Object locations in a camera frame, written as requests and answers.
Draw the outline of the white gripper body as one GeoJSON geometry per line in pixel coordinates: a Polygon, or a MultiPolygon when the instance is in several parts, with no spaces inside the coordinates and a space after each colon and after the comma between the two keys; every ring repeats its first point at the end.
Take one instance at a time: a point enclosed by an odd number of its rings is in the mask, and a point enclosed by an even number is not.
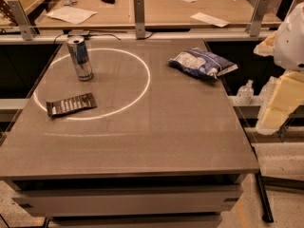
{"type": "Polygon", "coordinates": [[[288,70],[304,70],[304,2],[294,7],[276,31],[274,61],[288,70]]]}

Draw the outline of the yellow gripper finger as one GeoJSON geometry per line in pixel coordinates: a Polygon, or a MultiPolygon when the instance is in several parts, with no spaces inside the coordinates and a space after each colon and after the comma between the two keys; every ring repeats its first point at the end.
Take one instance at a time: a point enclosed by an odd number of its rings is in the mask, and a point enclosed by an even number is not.
{"type": "Polygon", "coordinates": [[[304,73],[286,70],[267,84],[265,100],[258,112],[259,130],[278,130],[304,103],[304,73]]]}
{"type": "Polygon", "coordinates": [[[274,55],[274,43],[276,38],[276,32],[273,32],[265,40],[256,45],[254,48],[254,54],[259,56],[273,56],[274,55]]]}

